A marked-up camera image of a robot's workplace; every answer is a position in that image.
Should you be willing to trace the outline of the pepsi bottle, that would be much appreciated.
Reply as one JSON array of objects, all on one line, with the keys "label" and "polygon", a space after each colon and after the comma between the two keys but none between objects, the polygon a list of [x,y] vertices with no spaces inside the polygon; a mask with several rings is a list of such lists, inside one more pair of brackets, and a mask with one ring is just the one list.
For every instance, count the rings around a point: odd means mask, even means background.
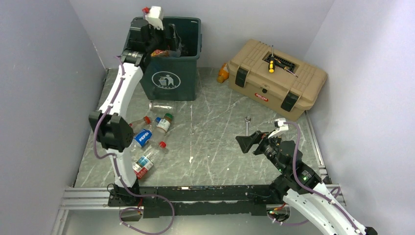
[{"label": "pepsi bottle", "polygon": [[150,130],[142,129],[133,137],[130,148],[143,148],[152,136],[153,134]]}]

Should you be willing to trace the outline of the white label green cap bottle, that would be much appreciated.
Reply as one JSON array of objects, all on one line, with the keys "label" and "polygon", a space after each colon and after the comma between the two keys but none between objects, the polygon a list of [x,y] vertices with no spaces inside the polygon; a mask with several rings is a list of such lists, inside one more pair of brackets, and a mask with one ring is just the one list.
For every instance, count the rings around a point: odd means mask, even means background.
[{"label": "white label green cap bottle", "polygon": [[152,128],[152,142],[155,144],[164,142],[172,120],[173,115],[171,113],[165,113],[164,117]]}]

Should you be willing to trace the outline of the orange bottle behind toolbox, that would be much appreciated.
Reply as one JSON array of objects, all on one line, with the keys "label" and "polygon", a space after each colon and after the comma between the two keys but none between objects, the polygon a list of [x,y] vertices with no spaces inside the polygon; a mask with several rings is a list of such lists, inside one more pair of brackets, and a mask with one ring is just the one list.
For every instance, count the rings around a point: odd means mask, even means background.
[{"label": "orange bottle behind toolbox", "polygon": [[217,76],[217,82],[224,83],[229,78],[229,68],[228,64],[224,63],[219,70],[218,76]]}]

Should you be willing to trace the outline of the silver open end wrench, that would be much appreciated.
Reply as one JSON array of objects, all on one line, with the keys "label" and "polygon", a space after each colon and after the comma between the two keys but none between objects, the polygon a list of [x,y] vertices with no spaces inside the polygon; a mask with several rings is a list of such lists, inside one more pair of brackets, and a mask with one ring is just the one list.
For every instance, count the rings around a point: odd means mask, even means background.
[{"label": "silver open end wrench", "polygon": [[245,117],[246,136],[250,135],[250,122],[251,122],[251,118],[250,117]]}]

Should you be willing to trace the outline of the clear bottle near bin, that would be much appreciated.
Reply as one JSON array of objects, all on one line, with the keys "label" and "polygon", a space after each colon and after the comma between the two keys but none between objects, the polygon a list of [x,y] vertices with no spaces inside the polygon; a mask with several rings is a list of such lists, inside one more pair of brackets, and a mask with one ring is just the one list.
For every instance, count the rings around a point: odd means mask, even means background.
[{"label": "clear bottle near bin", "polygon": [[149,110],[153,113],[175,113],[179,106],[178,101],[152,100],[149,102]]}]

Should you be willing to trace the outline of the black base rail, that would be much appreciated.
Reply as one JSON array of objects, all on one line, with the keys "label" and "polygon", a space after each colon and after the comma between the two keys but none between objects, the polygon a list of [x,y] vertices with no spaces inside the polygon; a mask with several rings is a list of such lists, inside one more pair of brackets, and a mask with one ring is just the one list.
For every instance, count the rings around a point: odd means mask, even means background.
[{"label": "black base rail", "polygon": [[140,207],[144,218],[184,215],[250,214],[262,216],[281,207],[283,194],[276,184],[190,187],[133,188],[137,196],[124,188],[108,189],[108,206]]}]

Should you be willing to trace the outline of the clear bottle red cap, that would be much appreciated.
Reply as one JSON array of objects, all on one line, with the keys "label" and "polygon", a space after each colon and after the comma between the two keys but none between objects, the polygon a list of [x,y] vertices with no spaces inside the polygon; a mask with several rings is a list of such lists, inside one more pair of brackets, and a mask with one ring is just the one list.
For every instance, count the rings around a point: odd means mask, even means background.
[{"label": "clear bottle red cap", "polygon": [[164,141],[150,141],[144,153],[132,164],[133,171],[138,179],[142,179],[154,166],[154,161],[161,159],[167,153],[167,144]]}]

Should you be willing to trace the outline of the tall orange drink bottle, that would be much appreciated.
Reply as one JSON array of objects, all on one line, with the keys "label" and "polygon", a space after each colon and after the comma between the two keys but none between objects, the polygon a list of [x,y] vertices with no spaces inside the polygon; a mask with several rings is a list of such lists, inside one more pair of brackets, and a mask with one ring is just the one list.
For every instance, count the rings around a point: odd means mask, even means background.
[{"label": "tall orange drink bottle", "polygon": [[168,50],[155,50],[151,53],[151,57],[169,57],[170,52]]}]

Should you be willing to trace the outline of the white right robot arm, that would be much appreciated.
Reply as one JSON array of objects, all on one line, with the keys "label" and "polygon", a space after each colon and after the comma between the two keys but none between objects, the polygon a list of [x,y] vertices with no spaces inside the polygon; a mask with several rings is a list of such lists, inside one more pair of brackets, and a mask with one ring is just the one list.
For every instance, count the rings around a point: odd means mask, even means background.
[{"label": "white right robot arm", "polygon": [[269,132],[237,136],[243,153],[257,145],[254,155],[264,155],[280,175],[269,185],[269,198],[299,211],[324,235],[375,235],[377,231],[353,218],[328,190],[317,172],[305,164],[294,141]]}]

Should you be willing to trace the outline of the small red cap bottle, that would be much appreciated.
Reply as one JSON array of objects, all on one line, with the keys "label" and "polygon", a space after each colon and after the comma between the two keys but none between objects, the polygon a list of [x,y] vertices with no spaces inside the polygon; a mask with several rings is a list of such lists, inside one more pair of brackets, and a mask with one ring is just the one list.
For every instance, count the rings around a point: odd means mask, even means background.
[{"label": "small red cap bottle", "polygon": [[129,125],[133,129],[133,133],[137,134],[150,123],[151,119],[148,116],[144,116],[139,120],[132,121]]}]

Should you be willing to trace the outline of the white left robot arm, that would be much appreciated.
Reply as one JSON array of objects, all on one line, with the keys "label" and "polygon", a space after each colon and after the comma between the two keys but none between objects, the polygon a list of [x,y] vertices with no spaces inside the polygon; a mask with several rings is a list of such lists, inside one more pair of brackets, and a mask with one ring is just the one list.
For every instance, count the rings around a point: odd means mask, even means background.
[{"label": "white left robot arm", "polygon": [[134,188],[138,179],[127,150],[133,140],[133,129],[125,120],[132,95],[150,64],[155,50],[177,50],[180,39],[173,24],[164,25],[162,17],[135,18],[131,21],[122,53],[117,56],[118,74],[104,103],[89,115],[93,130],[93,151],[97,159],[110,158],[115,184],[125,189],[121,199],[129,206],[140,201],[141,192]]}]

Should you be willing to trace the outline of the tan plastic toolbox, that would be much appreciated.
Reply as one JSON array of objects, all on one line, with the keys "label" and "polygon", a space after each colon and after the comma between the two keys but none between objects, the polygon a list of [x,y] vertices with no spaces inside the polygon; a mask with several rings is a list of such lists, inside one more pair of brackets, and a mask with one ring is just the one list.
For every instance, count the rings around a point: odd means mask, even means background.
[{"label": "tan plastic toolbox", "polygon": [[[296,121],[310,110],[328,74],[307,62],[274,49],[275,72],[269,73],[271,46],[250,39],[228,61],[229,88]],[[286,72],[288,67],[298,77]]]}]

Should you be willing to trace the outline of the dark green trash bin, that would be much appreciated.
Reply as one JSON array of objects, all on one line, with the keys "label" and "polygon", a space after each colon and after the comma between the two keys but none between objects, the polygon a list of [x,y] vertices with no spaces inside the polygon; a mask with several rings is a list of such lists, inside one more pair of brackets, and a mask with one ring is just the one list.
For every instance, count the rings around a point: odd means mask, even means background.
[{"label": "dark green trash bin", "polygon": [[163,26],[174,24],[181,39],[181,50],[170,52],[169,57],[151,57],[126,49],[121,54],[124,64],[140,67],[139,81],[149,100],[192,101],[196,98],[197,60],[202,47],[201,20],[192,17],[167,17]]}]

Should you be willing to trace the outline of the yellow handled screwdriver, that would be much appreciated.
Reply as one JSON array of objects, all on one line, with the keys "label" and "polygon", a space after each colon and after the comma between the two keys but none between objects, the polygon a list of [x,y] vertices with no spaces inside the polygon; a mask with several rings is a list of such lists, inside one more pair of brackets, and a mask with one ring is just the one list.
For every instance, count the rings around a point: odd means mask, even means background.
[{"label": "yellow handled screwdriver", "polygon": [[270,54],[270,61],[268,65],[268,71],[269,73],[275,72],[275,57],[274,57],[274,46],[271,46],[271,54]]}]

